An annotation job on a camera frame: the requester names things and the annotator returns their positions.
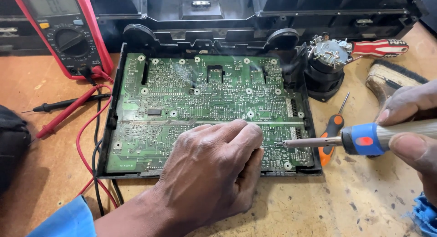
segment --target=mounting hole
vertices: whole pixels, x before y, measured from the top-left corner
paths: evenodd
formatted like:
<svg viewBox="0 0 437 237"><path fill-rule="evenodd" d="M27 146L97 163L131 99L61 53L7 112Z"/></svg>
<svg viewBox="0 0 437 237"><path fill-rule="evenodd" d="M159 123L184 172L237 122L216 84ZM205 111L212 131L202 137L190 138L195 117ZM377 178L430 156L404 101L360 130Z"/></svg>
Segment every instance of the mounting hole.
<svg viewBox="0 0 437 237"><path fill-rule="evenodd" d="M254 113L253 111L248 111L248 112L247 112L247 116L248 116L249 118L253 118L253 117L255 116L255 113Z"/></svg>
<svg viewBox="0 0 437 237"><path fill-rule="evenodd" d="M292 163L290 162L285 162L284 163L284 169L286 169L287 171L292 169Z"/></svg>
<svg viewBox="0 0 437 237"><path fill-rule="evenodd" d="M114 144L114 148L115 148L115 149L121 149L122 145L123 145L123 144L122 144L121 142L117 141L117 142Z"/></svg>

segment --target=wooden workbench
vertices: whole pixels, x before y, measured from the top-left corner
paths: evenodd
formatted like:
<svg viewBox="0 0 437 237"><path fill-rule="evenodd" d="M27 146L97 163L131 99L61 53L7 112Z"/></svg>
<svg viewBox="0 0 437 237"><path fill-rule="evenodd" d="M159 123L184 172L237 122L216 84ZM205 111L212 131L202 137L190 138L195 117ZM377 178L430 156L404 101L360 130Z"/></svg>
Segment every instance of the wooden workbench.
<svg viewBox="0 0 437 237"><path fill-rule="evenodd" d="M437 41L421 25L405 41L410 50L391 59L423 75L437 78ZM112 55L117 64L118 55ZM364 85L372 59L361 59L345 68L339 93L328 103L310 100L317 135L336 113L348 91L344 108L346 125L372 122L378 112L376 97ZM51 56L0 57L0 104L26 111L41 103L76 98L90 88L67 79ZM0 236L21 237L72 200L90 180L76 151L76 135L96 112L96 103L77 110L54 135L31 145L9 191L0 201ZM34 132L52 120L50 114L22 115ZM82 135L81 145L90 161L94 123ZM416 172L393 154L374 160L347 156L336 149L321 177L261 178L252 209L194 231L188 236L418 236L408 217L413 199L422 191ZM152 187L157 180L119 180L125 200ZM101 190L104 207L113 209ZM94 217L99 215L95 191L85 192Z"/></svg>

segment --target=red wire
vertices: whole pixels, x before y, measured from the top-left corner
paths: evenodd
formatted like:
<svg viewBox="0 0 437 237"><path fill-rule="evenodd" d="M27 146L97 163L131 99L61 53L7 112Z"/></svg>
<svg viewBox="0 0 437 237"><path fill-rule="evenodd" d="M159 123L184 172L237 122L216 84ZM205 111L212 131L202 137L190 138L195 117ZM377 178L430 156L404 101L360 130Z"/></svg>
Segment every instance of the red wire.
<svg viewBox="0 0 437 237"><path fill-rule="evenodd" d="M106 84L102 84L103 87L108 88L111 92L112 92L112 88ZM77 134L77 138L76 138L76 148L77 151L79 153L80 159L82 159L82 162L84 163L85 167L87 168L87 170L91 173L91 175L93 175L93 170L91 169L90 165L88 164L88 162L86 161L84 154L82 153L82 150L80 149L80 136L82 135L82 133L84 132L85 128L97 117L101 114L101 112L103 110L106 109L106 107L108 107L109 103L111 103L112 100L112 96L109 98L109 100L106 102L106 104L102 107L102 109L96 113L90 120L88 120L88 122L85 123L85 125L80 129L79 134ZM117 208L117 203L115 202L115 199L112 197L111 193L108 191L108 189L105 187L105 185L100 181L97 180L97 182L99 183L99 185L102 187L103 191L105 191L105 193L108 195L109 199L112 201L112 204L114 205L115 208Z"/></svg>
<svg viewBox="0 0 437 237"><path fill-rule="evenodd" d="M94 178L91 178L91 180L84 186L84 188L82 190L80 190L80 192L76 195L76 197L83 194L85 192L85 190L91 185L91 183L93 181L94 181Z"/></svg>

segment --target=screwdriver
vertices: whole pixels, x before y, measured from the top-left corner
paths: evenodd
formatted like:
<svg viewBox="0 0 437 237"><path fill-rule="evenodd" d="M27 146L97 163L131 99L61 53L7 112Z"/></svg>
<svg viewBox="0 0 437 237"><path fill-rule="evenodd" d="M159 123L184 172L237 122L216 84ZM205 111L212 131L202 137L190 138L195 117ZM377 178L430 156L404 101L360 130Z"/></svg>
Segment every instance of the screwdriver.
<svg viewBox="0 0 437 237"><path fill-rule="evenodd" d="M382 127L368 123L345 127L340 136L326 138L294 139L277 143L285 148L343 146L350 155L382 155L389 151L392 136L403 132L413 132L437 139L437 119L413 121Z"/></svg>
<svg viewBox="0 0 437 237"><path fill-rule="evenodd" d="M109 97L111 97L111 94L92 95L85 102L101 100L103 98L109 98ZM34 112L39 112L39 111L51 112L54 109L65 108L67 106L70 106L77 99L78 98L71 99L71 100L66 100L66 101L60 101L60 102L56 102L56 103L53 103L53 104L43 103L41 106L37 106L37 107L33 108L30 111L34 111Z"/></svg>
<svg viewBox="0 0 437 237"><path fill-rule="evenodd" d="M338 114L334 114L330 117L328 121L328 126L326 127L325 132L320 136L321 138L326 137L336 137L340 130L344 126L344 119L341 115L341 112L343 111L344 104L346 104L347 98L349 97L350 92L347 93L346 98L343 101L343 104L341 105L340 111ZM321 146L319 147L319 154L320 154L320 162L322 163L322 166L325 166L328 164L328 162L331 160L331 156L334 153L334 147L333 146Z"/></svg>

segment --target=blue cloth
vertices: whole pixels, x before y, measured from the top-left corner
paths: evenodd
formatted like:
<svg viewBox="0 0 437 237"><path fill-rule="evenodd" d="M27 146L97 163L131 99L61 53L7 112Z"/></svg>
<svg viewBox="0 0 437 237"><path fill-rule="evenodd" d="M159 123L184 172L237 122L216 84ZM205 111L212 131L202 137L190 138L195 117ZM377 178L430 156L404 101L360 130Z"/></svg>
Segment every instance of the blue cloth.
<svg viewBox="0 0 437 237"><path fill-rule="evenodd" d="M96 237L93 215L81 195L57 210L27 237Z"/></svg>
<svg viewBox="0 0 437 237"><path fill-rule="evenodd" d="M423 192L414 201L417 203L412 213L414 223L420 227L423 236L437 237L437 209L428 202Z"/></svg>

